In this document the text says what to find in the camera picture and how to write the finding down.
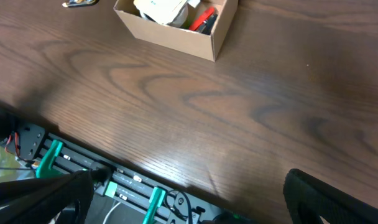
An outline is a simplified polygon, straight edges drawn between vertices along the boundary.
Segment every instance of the wood grain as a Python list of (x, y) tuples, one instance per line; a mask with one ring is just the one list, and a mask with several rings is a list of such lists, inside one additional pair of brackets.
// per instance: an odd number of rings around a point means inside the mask
[(0, 100), (261, 223), (291, 168), (378, 208), (378, 0), (242, 0), (216, 63), (113, 4), (0, 1)]

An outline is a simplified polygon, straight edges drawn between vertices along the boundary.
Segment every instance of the green plastic part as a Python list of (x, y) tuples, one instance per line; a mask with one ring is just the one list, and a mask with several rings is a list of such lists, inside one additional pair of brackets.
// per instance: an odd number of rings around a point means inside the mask
[(153, 224), (154, 222), (154, 215), (156, 214), (156, 210), (160, 208), (163, 203), (166, 191), (155, 187), (152, 192), (152, 196), (150, 196), (149, 202), (149, 209), (145, 215), (144, 221), (142, 224)]
[(55, 162), (55, 159), (58, 157), (62, 148), (63, 142), (53, 140), (50, 149), (47, 151), (47, 153), (45, 153), (39, 167), (35, 171), (36, 178), (56, 177), (62, 175), (61, 172), (52, 168), (53, 162)]
[(104, 193), (106, 196), (113, 198), (114, 194), (117, 190), (117, 184), (113, 181), (109, 182), (108, 188), (106, 189), (106, 192)]

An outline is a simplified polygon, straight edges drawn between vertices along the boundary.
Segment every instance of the open cardboard box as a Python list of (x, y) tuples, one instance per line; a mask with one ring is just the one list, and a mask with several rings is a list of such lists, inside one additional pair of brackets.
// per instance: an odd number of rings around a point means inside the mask
[(193, 21), (210, 6), (215, 7), (218, 14), (211, 35), (147, 21), (139, 15), (134, 0), (117, 0), (114, 10), (135, 38), (215, 62), (236, 12), (237, 0), (202, 0), (196, 9), (189, 10), (188, 21)]

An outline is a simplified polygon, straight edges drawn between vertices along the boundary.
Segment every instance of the black metal frame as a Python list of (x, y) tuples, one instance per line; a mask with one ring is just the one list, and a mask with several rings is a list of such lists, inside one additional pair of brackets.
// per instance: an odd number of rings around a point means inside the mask
[[(21, 158), (41, 161), (45, 153), (48, 151), (53, 140), (63, 142), (63, 149), (60, 155), (56, 158), (53, 168), (63, 174), (72, 174), (79, 170), (90, 170), (94, 167), (102, 168), (108, 167), (110, 173), (108, 179), (95, 190), (95, 193), (104, 196), (108, 182), (111, 180), (118, 184), (116, 194), (113, 199), (121, 202), (128, 207), (131, 207), (138, 212), (145, 214), (149, 207), (149, 199), (152, 195), (154, 187), (164, 189), (166, 191), (174, 188), (162, 184), (147, 175), (141, 174), (127, 167), (120, 165), (117, 162), (93, 153), (87, 147), (81, 147), (75, 143), (67, 141), (65, 138), (49, 133), (46, 129), (41, 128), (35, 124), (27, 122), (23, 119), (14, 118), (17, 121), (15, 130), (20, 134)], [(11, 152), (14, 152), (14, 145), (7, 147)], [(63, 156), (70, 156), (71, 159), (65, 159)], [(138, 176), (142, 181), (135, 181), (134, 176)], [(127, 200), (123, 200), (119, 196), (123, 194), (127, 196)], [(199, 199), (193, 195), (187, 194), (190, 199), (193, 212), (200, 215), (200, 221), (212, 220), (214, 217), (224, 212), (223, 208), (217, 207), (212, 203)], [(168, 204), (182, 213), (188, 210), (186, 202), (179, 203), (178, 199), (183, 197), (180, 194), (172, 194), (167, 197)], [(205, 211), (197, 210), (197, 208), (204, 208)], [(175, 224), (185, 224), (186, 221), (177, 217), (165, 205), (162, 205), (155, 214), (154, 219), (162, 224), (171, 223), (174, 220)]]
[(0, 183), (0, 223), (84, 223), (94, 194), (93, 181), (103, 181), (104, 170), (78, 171), (49, 179)]

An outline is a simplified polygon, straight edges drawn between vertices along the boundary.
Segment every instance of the black cable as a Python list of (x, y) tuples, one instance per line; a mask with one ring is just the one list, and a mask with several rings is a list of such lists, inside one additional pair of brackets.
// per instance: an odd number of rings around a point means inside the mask
[(0, 167), (1, 170), (32, 170), (30, 168), (12, 168), (12, 167)]
[[(181, 193), (181, 194), (184, 196), (185, 200), (187, 201), (187, 205), (188, 205), (188, 216), (184, 216), (184, 215), (182, 215), (182, 214), (180, 213), (179, 210), (175, 210), (175, 207), (174, 207), (174, 206), (171, 207), (171, 206), (168, 204), (168, 202), (167, 202), (167, 196), (169, 196), (169, 195), (171, 194), (171, 192), (178, 192), (178, 193)], [(191, 205), (190, 205), (190, 201), (189, 201), (188, 196), (187, 196), (184, 192), (182, 192), (182, 191), (180, 191), (180, 190), (170, 190), (170, 191), (167, 192), (167, 194), (165, 195), (165, 198), (164, 198), (164, 204), (165, 204), (165, 206), (167, 206), (167, 208), (168, 208), (169, 210), (171, 210), (171, 212), (174, 213), (174, 215), (176, 215), (178, 218), (182, 219), (183, 221), (186, 221), (186, 219), (189, 219), (189, 222), (188, 222), (188, 223), (189, 223), (189, 224), (193, 224), (193, 219), (192, 219), (192, 216), (191, 216)]]

